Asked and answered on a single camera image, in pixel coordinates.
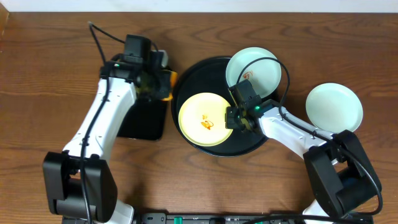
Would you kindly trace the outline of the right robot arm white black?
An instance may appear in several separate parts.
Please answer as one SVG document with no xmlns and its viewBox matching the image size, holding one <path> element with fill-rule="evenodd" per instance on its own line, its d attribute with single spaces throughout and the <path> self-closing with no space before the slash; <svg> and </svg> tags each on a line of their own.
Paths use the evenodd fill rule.
<svg viewBox="0 0 398 224">
<path fill-rule="evenodd" d="M 226 109 L 226 127 L 263 134 L 300 156 L 315 201 L 304 210 L 306 220 L 338 222 L 373 197 L 382 209 L 381 182 L 357 136 L 348 130 L 332 133 L 291 115 L 273 100 L 254 100 Z"/>
</svg>

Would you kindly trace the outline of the yellow plate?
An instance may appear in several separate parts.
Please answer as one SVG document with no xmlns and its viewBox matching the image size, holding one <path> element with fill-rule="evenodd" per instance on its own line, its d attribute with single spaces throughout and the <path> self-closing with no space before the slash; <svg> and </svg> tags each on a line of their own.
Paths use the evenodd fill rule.
<svg viewBox="0 0 398 224">
<path fill-rule="evenodd" d="M 215 93 L 198 93 L 187 99 L 178 112 L 178 126 L 190 142 L 216 146 L 226 141 L 232 129 L 226 128 L 225 113 L 230 104 Z"/>
</svg>

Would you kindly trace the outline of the yellow green scrub sponge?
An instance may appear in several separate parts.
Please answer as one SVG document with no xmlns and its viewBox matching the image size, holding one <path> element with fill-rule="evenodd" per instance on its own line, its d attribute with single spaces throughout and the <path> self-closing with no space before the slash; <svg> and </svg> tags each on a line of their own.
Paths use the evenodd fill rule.
<svg viewBox="0 0 398 224">
<path fill-rule="evenodd" d="M 163 73 L 166 75 L 166 80 L 167 80 L 167 83 L 169 84 L 169 88 L 168 88 L 169 95 L 167 97 L 163 98 L 162 101 L 170 101 L 173 98 L 172 91 L 177 82 L 178 73 L 171 71 L 171 70 L 163 70 Z"/>
</svg>

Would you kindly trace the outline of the light blue plate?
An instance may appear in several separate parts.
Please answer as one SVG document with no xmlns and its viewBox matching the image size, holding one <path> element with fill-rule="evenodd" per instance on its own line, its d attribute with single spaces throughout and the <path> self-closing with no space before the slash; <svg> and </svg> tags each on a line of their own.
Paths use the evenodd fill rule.
<svg viewBox="0 0 398 224">
<path fill-rule="evenodd" d="M 307 96 L 305 109 L 312 124 L 333 133 L 357 130 L 364 114 L 354 91 L 338 83 L 316 86 Z"/>
<path fill-rule="evenodd" d="M 276 56 L 260 47 L 249 47 L 234 54 L 226 67 L 226 82 L 229 87 L 236 84 L 239 74 L 243 68 L 255 59 L 269 57 L 276 59 Z M 249 80 L 254 91 L 265 98 L 271 95 L 278 87 L 281 79 L 281 67 L 273 60 L 260 60 L 248 66 L 243 71 L 239 81 Z"/>
</svg>

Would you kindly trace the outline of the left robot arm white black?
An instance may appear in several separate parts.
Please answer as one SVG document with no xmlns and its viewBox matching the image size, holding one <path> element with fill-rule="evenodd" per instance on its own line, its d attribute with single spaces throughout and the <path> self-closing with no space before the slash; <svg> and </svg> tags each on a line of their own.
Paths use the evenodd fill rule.
<svg viewBox="0 0 398 224">
<path fill-rule="evenodd" d="M 43 162 L 49 210 L 62 223 L 132 223 L 134 208 L 118 199 L 109 160 L 119 130 L 140 99 L 165 101 L 177 74 L 165 51 L 118 54 L 101 68 L 98 91 L 62 152 Z"/>
</svg>

